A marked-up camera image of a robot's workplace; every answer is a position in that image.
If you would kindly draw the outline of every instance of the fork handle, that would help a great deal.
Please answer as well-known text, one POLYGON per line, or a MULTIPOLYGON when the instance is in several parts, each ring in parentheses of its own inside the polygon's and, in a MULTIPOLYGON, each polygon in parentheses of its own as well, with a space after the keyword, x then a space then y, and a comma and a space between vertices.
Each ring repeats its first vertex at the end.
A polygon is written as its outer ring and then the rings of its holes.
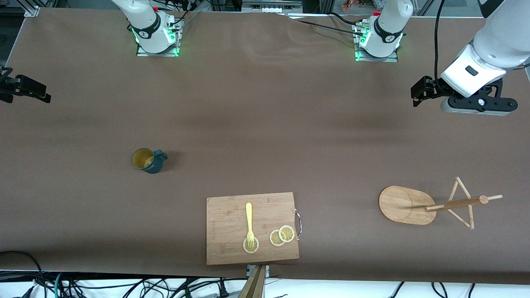
POLYGON ((252 232, 252 204, 246 203, 246 224, 249 226, 249 232, 252 232))

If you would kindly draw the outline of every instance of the teal cable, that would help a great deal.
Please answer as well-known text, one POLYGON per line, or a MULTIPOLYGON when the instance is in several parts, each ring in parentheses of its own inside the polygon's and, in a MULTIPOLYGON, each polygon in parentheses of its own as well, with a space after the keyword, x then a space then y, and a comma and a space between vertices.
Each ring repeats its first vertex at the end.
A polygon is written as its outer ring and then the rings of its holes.
POLYGON ((57 274, 57 278, 55 279, 55 285, 54 285, 55 298, 59 298, 59 289, 58 288, 59 288, 59 280, 60 280, 62 274, 63 274, 62 272, 57 274))

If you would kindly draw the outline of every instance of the white floor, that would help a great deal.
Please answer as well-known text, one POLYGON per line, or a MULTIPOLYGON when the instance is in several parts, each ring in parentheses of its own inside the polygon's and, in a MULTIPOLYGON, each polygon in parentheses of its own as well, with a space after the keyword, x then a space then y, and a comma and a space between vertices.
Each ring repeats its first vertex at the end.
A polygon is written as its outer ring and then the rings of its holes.
MULTIPOLYGON (((200 279, 202 281, 217 281, 218 279, 200 279)), ((86 281, 79 282, 84 286, 109 286, 120 284, 132 284, 138 279, 122 279, 112 281, 86 281)), ((170 288, 178 287, 184 279, 167 280, 170 288)), ((245 281, 225 282, 229 293, 240 291, 245 281)), ((349 298, 389 298, 396 289, 398 282, 354 282, 354 281, 308 281, 295 279, 268 279, 265 287, 265 298, 276 298, 287 294, 285 298, 310 298, 310 297, 349 297, 349 298)), ((0 298, 14 298, 22 296, 31 286, 32 282, 20 283, 0 283, 0 298)), ((470 284, 444 284, 447 289, 448 298, 467 298, 470 284)), ((111 288, 105 290, 84 290, 88 298, 120 298, 130 287, 111 288)), ((130 298, 140 297, 141 287, 136 288, 130 298)), ((207 297, 210 294, 218 294, 218 287, 215 284, 206 286, 191 293, 193 298, 207 297)), ((31 298, 44 297, 43 288, 36 287, 31 298)), ((48 291, 48 297, 53 298, 54 294, 48 291)), ((145 298, 159 298, 160 293, 150 291, 145 298)), ((403 285, 396 298, 438 298, 432 290, 430 283, 407 282, 403 285)), ((498 284, 477 284, 472 298, 524 298, 530 297, 530 286, 528 285, 498 285, 498 284)))

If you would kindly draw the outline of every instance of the mug handle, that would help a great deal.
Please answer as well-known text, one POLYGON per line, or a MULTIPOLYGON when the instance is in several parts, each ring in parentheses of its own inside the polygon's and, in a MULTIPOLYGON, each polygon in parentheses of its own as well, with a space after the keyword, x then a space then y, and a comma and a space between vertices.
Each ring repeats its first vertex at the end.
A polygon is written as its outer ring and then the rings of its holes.
POLYGON ((162 161, 165 161, 167 159, 167 154, 162 152, 162 150, 160 150, 160 149, 158 149, 157 151, 153 152, 153 155, 154 156, 159 156, 162 159, 162 161))

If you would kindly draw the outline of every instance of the round wooden base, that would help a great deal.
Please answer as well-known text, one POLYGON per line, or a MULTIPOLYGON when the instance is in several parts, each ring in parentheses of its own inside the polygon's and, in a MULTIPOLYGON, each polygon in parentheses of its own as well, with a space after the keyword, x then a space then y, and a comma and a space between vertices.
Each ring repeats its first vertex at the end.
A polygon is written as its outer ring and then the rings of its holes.
POLYGON ((391 221, 408 224, 429 224, 436 212, 426 212, 425 206, 434 200, 425 192, 401 186, 389 186, 379 195, 379 208, 391 221))

